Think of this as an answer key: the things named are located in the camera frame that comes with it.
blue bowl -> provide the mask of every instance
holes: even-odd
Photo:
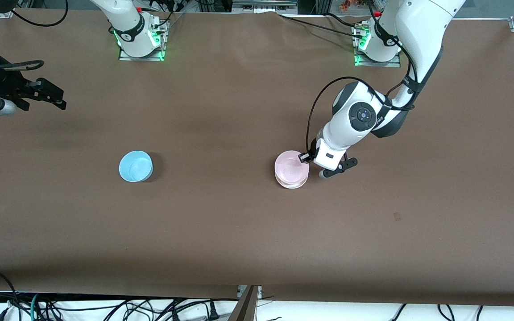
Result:
[[[125,181],[145,181],[153,172],[152,159],[141,150],[129,152],[120,160],[118,172]]]

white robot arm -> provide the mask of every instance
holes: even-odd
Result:
[[[118,44],[131,57],[144,57],[161,45],[159,18],[148,12],[138,12],[132,0],[90,1],[104,12]]]
[[[365,54],[374,61],[389,61],[400,50],[400,43],[410,60],[409,71],[392,100],[363,81],[346,85],[334,100],[332,119],[318,132],[308,153],[301,155],[301,161],[314,161],[325,169],[321,177],[330,177],[356,164],[356,159],[341,162],[341,158],[370,132],[378,137],[398,132],[441,57],[447,25],[464,2],[390,0],[377,22],[373,18],[367,21],[370,39]]]

pink bowl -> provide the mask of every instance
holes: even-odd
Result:
[[[299,152],[289,150],[281,153],[275,161],[275,177],[288,189],[302,186],[308,178],[308,164],[301,163],[298,155]]]

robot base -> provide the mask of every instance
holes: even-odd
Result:
[[[352,34],[360,34],[357,28],[352,27]],[[354,47],[354,65],[355,66],[368,66],[368,67],[400,67],[400,54],[396,55],[389,61],[380,62],[370,59],[362,50],[359,49],[361,39],[353,38],[352,45]]]
[[[168,42],[168,30],[170,28],[170,21],[164,22],[159,27],[159,31],[162,33],[156,36],[156,39],[159,39],[161,45],[154,49],[149,55],[145,55],[144,57],[132,57],[124,52],[124,50],[120,49],[118,53],[118,60],[120,61],[164,61],[166,57],[166,44]]]

white floor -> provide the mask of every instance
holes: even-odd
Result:
[[[104,307],[119,304],[118,301],[65,301],[59,302],[58,307],[68,309],[85,309],[89,307]],[[152,300],[155,310],[166,307],[170,300]],[[216,302],[219,315],[231,313],[235,306],[234,301]],[[279,321],[390,321],[400,307],[398,304],[387,303],[327,303],[303,301],[259,301],[257,308],[257,321],[270,321],[281,317]],[[0,303],[0,313],[7,305]],[[477,306],[451,305],[457,321],[476,321]],[[63,321],[102,321],[111,309],[94,311],[63,311]],[[110,321],[121,321],[126,309],[119,309]],[[180,321],[200,320],[206,315],[203,305],[198,305],[179,313]],[[5,321],[18,320],[17,309],[8,311]],[[29,321],[27,313],[23,313],[23,320]],[[128,321],[148,321],[149,318],[141,313],[132,313]],[[436,305],[407,305],[398,321],[445,321],[437,311]],[[514,307],[485,306],[480,321],[514,321]]]

